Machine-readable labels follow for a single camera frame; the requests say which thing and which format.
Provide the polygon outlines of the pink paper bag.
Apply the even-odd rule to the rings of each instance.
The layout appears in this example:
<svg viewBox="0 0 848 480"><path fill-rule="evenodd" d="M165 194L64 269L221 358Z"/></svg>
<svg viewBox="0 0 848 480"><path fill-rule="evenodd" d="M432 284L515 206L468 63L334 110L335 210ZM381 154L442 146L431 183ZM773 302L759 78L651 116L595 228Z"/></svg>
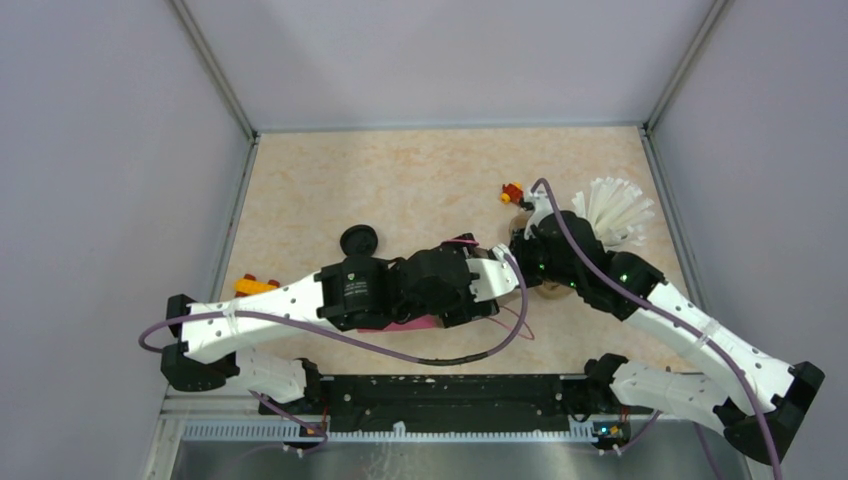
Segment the pink paper bag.
<svg viewBox="0 0 848 480"><path fill-rule="evenodd" d="M480 261L494 256L478 253L472 234L392 260L375 258L376 244L343 244L345 285L366 287L350 301L359 309L349 321L357 331L452 328L500 312L495 298L482 298Z"/></svg>

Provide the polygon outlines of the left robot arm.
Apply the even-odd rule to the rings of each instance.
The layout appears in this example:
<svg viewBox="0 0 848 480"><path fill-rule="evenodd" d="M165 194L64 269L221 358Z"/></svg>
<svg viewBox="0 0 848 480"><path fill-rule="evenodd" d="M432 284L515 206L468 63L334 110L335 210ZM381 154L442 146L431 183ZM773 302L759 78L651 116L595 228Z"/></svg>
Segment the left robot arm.
<svg viewBox="0 0 848 480"><path fill-rule="evenodd" d="M229 384L264 393L297 413L319 404L314 367L304 359L262 356L258 345L310 332L412 364L426 359L350 337L407 325L453 328L498 313L498 300L518 278L503 245L479 249L465 235L408 258L349 255L287 285L228 301L168 301L166 326L173 343L159 348L160 371L181 392L208 392Z"/></svg>

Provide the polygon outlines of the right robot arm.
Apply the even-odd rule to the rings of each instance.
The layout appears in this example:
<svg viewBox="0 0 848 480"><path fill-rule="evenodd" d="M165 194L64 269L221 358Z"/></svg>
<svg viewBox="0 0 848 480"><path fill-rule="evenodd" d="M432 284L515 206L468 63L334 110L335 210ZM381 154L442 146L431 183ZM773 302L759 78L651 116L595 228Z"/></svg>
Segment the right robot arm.
<svg viewBox="0 0 848 480"><path fill-rule="evenodd" d="M590 307L660 340L698 375L656 370L622 355L587 362L589 404L671 413L720 433L746 457L781 462L824 379L810 362L769 356L691 303L640 256L603 247L570 211L534 214L509 248L530 286L568 287Z"/></svg>

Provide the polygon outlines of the brown pulp cup carrier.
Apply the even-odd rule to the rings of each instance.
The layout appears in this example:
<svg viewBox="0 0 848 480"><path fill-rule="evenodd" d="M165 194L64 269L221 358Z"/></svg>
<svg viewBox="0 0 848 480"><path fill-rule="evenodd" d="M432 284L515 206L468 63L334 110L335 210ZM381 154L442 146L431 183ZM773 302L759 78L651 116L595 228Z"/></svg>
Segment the brown pulp cup carrier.
<svg viewBox="0 0 848 480"><path fill-rule="evenodd" d="M527 212L520 212L515 215L509 222L508 232L509 235L517 233L519 230L524 229L527 225L530 214ZM543 281L541 284L535 286L533 290L540 297L547 300L559 300L570 296L574 289L569 286L561 285L551 281Z"/></svg>

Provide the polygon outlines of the red yellow green toy blocks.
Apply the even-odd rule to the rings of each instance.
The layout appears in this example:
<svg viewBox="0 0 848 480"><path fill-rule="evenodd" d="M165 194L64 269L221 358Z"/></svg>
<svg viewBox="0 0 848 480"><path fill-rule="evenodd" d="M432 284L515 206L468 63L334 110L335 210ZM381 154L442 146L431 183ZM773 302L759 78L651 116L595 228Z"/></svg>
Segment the red yellow green toy blocks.
<svg viewBox="0 0 848 480"><path fill-rule="evenodd" d="M519 205L523 199L523 195L524 191L522 185L520 183L511 182L501 186L499 199L503 204Z"/></svg>

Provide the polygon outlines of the white cup of straws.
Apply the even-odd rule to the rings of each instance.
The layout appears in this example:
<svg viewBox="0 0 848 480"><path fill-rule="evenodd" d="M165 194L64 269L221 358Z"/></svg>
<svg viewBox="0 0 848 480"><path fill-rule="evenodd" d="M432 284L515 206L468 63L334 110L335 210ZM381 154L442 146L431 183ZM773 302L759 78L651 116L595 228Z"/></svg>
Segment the white cup of straws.
<svg viewBox="0 0 848 480"><path fill-rule="evenodd" d="M646 224L655 216L655 202L623 178L596 178L588 192L577 192L571 203L606 249L643 246Z"/></svg>

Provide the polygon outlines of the yellow red toy car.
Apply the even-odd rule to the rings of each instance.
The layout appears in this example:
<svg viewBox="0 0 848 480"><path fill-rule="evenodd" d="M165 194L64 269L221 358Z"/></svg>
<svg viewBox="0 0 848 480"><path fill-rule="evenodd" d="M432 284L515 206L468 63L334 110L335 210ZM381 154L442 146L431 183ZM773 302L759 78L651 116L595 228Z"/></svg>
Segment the yellow red toy car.
<svg viewBox="0 0 848 480"><path fill-rule="evenodd" d="M252 274L244 274L233 284L233 290L236 297L262 294L280 287L281 283L277 280L271 279L263 282Z"/></svg>

